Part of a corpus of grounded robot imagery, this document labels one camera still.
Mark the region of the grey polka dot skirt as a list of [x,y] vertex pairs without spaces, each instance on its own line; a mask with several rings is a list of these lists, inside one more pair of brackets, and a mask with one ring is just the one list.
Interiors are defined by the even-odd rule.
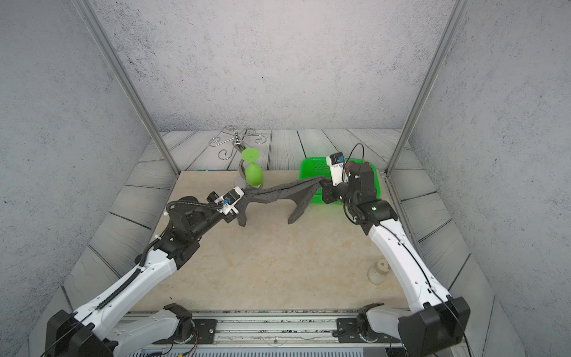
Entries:
[[288,224],[295,223],[303,215],[318,189],[322,188],[321,182],[323,180],[327,180],[327,178],[325,176],[316,176],[265,189],[247,188],[244,191],[244,196],[235,205],[235,208],[238,210],[236,218],[239,226],[246,226],[246,209],[249,204],[269,204],[281,199],[288,199],[296,204],[296,208],[288,218]]

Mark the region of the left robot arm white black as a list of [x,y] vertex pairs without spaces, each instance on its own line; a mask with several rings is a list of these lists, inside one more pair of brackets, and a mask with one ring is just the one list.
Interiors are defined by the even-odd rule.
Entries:
[[192,196],[167,203],[167,227],[150,242],[135,266],[116,283],[74,312],[54,314],[46,326],[43,356],[71,355],[72,340],[85,333],[96,354],[112,355],[118,344],[107,336],[150,290],[181,269],[196,253],[202,236],[225,218],[224,199],[199,202]]

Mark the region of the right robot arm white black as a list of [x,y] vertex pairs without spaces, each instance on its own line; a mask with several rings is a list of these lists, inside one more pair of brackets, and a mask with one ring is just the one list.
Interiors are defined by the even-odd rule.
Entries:
[[361,226],[396,276],[408,309],[370,307],[363,339],[384,334],[404,345],[410,356],[429,356],[466,340],[471,314],[464,298],[452,297],[411,245],[390,203],[377,197],[375,171],[367,162],[327,157],[331,178],[322,184],[325,203],[342,202],[349,220]]

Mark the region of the red dotted rolled skirt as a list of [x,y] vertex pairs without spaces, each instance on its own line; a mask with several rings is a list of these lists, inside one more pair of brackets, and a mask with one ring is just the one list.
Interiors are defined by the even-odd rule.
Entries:
[[345,171],[346,173],[348,173],[348,172],[349,172],[349,169],[350,169],[352,166],[354,166],[354,165],[356,165],[356,162],[354,162],[354,161],[348,161],[348,162],[344,165],[344,171]]

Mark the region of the green plastic basket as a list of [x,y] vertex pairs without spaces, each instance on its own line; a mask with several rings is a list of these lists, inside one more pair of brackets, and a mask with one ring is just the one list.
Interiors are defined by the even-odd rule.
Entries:
[[[360,159],[350,159],[351,162],[361,163],[364,162]],[[370,163],[370,166],[374,173],[374,184],[377,191],[376,198],[380,199],[382,197],[382,188],[379,181],[379,174],[376,167]],[[326,178],[331,178],[330,168],[327,165],[326,157],[311,157],[302,161],[299,171],[299,179],[312,178],[316,176],[325,176]],[[322,188],[318,188],[316,194],[311,200],[312,204],[324,204],[322,200]]]

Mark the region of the green plastic wine glass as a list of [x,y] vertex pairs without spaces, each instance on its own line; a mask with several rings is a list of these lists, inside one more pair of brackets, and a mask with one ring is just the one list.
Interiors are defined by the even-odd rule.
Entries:
[[258,165],[257,160],[260,158],[260,151],[256,148],[245,149],[241,154],[241,159],[247,164],[245,168],[245,180],[252,187],[258,187],[263,184],[263,169]]

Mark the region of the small translucent plastic bottle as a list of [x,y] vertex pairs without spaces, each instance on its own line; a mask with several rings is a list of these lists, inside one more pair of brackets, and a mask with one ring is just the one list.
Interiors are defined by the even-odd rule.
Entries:
[[370,266],[367,272],[368,280],[374,285],[383,284],[388,278],[392,269],[385,258],[379,259],[375,264]]

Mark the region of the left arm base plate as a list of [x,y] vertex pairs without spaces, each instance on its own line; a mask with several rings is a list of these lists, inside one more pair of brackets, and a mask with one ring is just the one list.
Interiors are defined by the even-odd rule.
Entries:
[[168,339],[153,342],[154,345],[212,345],[217,330],[216,319],[182,321]]

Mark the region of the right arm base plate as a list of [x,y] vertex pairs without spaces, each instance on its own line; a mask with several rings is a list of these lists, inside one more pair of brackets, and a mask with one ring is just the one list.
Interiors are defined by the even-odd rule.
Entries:
[[367,327],[364,318],[338,318],[332,337],[342,344],[368,343]]

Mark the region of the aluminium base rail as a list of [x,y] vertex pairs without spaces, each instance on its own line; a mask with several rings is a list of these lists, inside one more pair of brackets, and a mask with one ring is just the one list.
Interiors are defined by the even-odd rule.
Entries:
[[[341,343],[332,337],[338,318],[364,318],[365,312],[375,306],[363,306],[360,309],[325,309],[322,311],[268,311],[268,312],[190,312],[182,306],[165,308],[143,315],[126,314],[112,328],[107,336],[110,342],[118,344],[112,356],[127,356],[153,342],[168,339],[184,320],[216,319],[217,330],[212,345],[188,345],[189,347],[270,347],[334,346]],[[378,334],[368,343],[377,343],[385,347],[401,347],[400,340]],[[75,339],[77,343],[87,343],[89,356],[107,356],[96,354],[95,342],[89,342],[85,333]]]

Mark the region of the right aluminium frame post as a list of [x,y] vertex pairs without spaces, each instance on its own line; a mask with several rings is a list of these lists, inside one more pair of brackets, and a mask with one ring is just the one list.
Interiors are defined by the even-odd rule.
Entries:
[[399,163],[399,159],[401,158],[405,146],[410,139],[413,130],[415,129],[426,100],[430,95],[431,89],[434,86],[443,63],[445,62],[446,56],[450,50],[454,37],[456,36],[457,30],[462,22],[462,18],[465,15],[468,4],[468,0],[457,0],[454,3],[452,12],[444,28],[443,35],[441,36],[440,41],[436,47],[428,67],[428,71],[426,72],[425,78],[422,81],[422,85],[416,95],[409,115],[404,122],[404,126],[401,130],[396,148],[385,170],[386,176],[390,176]]

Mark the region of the aluminium frame post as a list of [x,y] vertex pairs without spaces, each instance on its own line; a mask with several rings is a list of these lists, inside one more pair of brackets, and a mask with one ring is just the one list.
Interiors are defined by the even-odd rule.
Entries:
[[111,70],[119,82],[120,87],[123,89],[124,94],[127,96],[139,119],[150,135],[150,138],[159,150],[159,153],[167,162],[173,174],[175,176],[179,176],[181,169],[178,167],[177,163],[172,157],[167,145],[165,144],[161,134],[153,122],[147,107],[145,107],[141,96],[138,94],[138,91],[135,88],[132,80],[129,78],[125,66],[117,55],[116,50],[111,44],[111,41],[103,29],[90,2],[87,0],[75,0],[73,1],[73,4],[83,22],[85,23],[86,28],[91,34],[93,40],[100,49],[102,55],[105,57],[107,63],[111,67]]
[[426,100],[430,95],[431,89],[434,86],[443,63],[445,62],[446,56],[450,50],[454,37],[456,36],[457,30],[462,22],[462,18],[465,15],[468,4],[468,0],[457,0],[454,3],[452,12],[444,28],[443,35],[441,36],[440,41],[436,47],[428,67],[428,71],[426,72],[425,78],[422,81],[422,85],[416,95],[409,115],[404,122],[404,126],[401,130],[396,148],[385,170],[386,176],[390,176],[399,163],[399,159],[401,158],[405,146],[410,139],[413,130],[415,129]]

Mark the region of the left aluminium frame post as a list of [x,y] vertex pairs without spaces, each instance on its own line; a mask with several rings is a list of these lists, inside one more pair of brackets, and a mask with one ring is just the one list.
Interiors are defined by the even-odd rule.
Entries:
[[111,44],[111,41],[103,29],[90,2],[87,0],[75,0],[73,1],[73,4],[83,22],[85,23],[86,28],[91,34],[93,40],[100,49],[102,55],[105,57],[107,63],[111,67],[111,70],[119,82],[120,87],[123,89],[124,94],[127,96],[139,119],[150,135],[150,138],[159,150],[159,153],[167,162],[173,174],[175,176],[179,176],[181,169],[178,167],[177,163],[172,157],[167,145],[165,144],[161,134],[153,122],[147,107],[145,107],[141,96],[138,94],[138,91],[135,88],[132,80],[129,78],[125,66],[117,55],[116,50]]

